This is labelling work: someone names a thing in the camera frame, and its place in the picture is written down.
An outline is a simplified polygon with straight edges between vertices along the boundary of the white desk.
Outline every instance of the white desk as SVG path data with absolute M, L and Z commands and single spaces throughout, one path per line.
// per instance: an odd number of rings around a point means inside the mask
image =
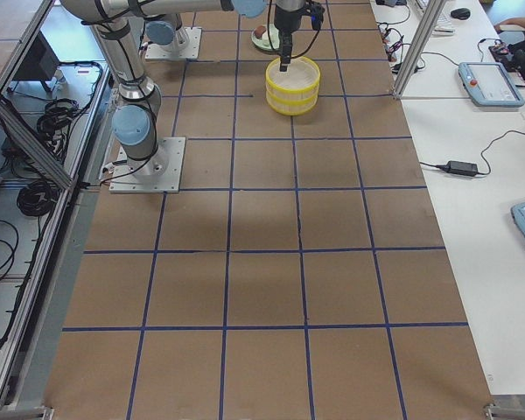
M 477 43 L 496 34 L 478 0 L 450 0 L 446 13 L 468 7 L 472 16 L 453 20 L 453 37 L 431 38 L 425 51 L 453 60 L 477 61 Z M 410 41 L 416 13 L 395 27 Z M 402 7 L 374 5 L 378 21 L 406 16 Z M 415 74 L 403 97 L 463 98 L 457 68 L 437 56 Z M 480 151 L 507 130 L 525 132 L 525 106 L 517 112 L 482 111 L 468 99 L 403 99 L 402 105 L 422 161 L 476 162 Z M 525 240 L 509 209 L 525 201 L 525 136 L 509 135 L 486 154 L 487 178 L 456 178 L 424 169 L 451 266 L 492 394 L 525 394 Z

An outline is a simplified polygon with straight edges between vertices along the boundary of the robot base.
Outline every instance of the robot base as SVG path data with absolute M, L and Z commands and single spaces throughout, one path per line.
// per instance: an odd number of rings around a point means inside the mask
M 196 60 L 199 57 L 202 28 L 185 28 L 185 30 L 189 36 L 189 45 L 186 48 L 171 52 L 164 50 L 158 44 L 152 44 L 146 51 L 146 61 Z
M 159 148 L 169 156 L 167 169 L 161 175 L 137 178 L 127 175 L 111 181 L 109 190 L 112 193 L 178 193 L 183 169 L 183 157 L 185 155 L 184 137 L 166 137 L 159 140 Z M 126 159 L 123 148 L 120 149 L 118 160 Z M 130 172 L 127 165 L 117 166 L 114 177 L 125 175 Z

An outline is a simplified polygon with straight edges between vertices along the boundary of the yellow container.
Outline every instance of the yellow container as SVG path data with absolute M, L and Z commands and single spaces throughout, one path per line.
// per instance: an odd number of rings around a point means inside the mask
M 311 59 L 294 59 L 287 72 L 280 72 L 280 59 L 275 59 L 266 68 L 266 100 L 280 114 L 300 116 L 317 103 L 320 79 Z

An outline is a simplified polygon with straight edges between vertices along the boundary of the person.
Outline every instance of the person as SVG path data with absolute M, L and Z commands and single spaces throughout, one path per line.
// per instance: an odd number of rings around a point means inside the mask
M 525 17 L 511 17 L 499 22 L 498 24 L 495 24 L 493 28 L 496 30 L 496 32 L 501 32 L 501 25 L 519 25 L 525 28 Z

